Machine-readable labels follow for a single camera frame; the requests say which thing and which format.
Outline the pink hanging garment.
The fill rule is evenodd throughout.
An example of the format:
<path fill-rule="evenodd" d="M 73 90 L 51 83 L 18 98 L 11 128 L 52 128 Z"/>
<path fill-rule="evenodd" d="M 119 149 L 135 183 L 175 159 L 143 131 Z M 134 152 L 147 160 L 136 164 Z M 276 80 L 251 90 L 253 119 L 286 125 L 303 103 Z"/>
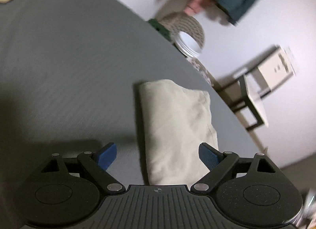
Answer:
<path fill-rule="evenodd" d="M 184 8 L 184 13 L 189 16 L 193 16 L 195 14 L 199 14 L 201 11 L 209 6 L 213 6 L 214 4 L 216 4 L 215 0 L 189 0 Z"/>

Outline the dark wooden chair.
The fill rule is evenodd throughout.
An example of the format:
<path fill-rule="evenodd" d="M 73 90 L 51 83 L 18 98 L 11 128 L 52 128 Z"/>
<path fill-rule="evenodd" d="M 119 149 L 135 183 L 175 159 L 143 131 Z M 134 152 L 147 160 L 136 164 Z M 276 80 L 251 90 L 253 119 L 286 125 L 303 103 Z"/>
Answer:
<path fill-rule="evenodd" d="M 257 127 L 268 126 L 263 99 L 272 94 L 295 76 L 295 62 L 289 48 L 273 46 L 259 59 L 240 69 L 227 84 L 216 92 L 228 107 L 237 114 L 248 109 L 255 123 L 246 126 L 248 132 Z"/>

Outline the woven round mat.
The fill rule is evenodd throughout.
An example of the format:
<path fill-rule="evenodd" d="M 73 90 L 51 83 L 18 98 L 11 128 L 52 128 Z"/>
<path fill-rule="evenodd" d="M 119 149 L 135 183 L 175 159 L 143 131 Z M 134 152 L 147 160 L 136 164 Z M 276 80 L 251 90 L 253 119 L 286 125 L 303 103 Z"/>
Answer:
<path fill-rule="evenodd" d="M 172 43 L 178 33 L 183 31 L 190 35 L 201 49 L 204 48 L 205 32 L 202 25 L 194 17 L 183 12 L 173 12 L 161 18 L 158 22 L 170 32 Z"/>

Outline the beige sleeveless top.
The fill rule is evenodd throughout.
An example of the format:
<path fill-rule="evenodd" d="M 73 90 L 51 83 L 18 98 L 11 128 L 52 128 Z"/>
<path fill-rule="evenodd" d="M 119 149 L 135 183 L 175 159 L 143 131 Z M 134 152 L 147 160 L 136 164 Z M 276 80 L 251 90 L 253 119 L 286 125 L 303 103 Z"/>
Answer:
<path fill-rule="evenodd" d="M 139 94 L 149 183 L 192 186 L 209 172 L 199 145 L 218 149 L 209 93 L 162 79 L 142 83 Z"/>

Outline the white plastic bucket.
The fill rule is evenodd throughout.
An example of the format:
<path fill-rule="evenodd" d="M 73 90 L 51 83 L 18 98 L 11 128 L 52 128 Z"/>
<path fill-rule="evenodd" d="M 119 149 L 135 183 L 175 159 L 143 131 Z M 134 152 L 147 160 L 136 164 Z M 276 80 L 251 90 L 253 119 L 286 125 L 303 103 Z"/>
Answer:
<path fill-rule="evenodd" d="M 197 58 L 201 54 L 199 44 L 187 33 L 180 31 L 174 40 L 176 48 L 186 57 Z"/>

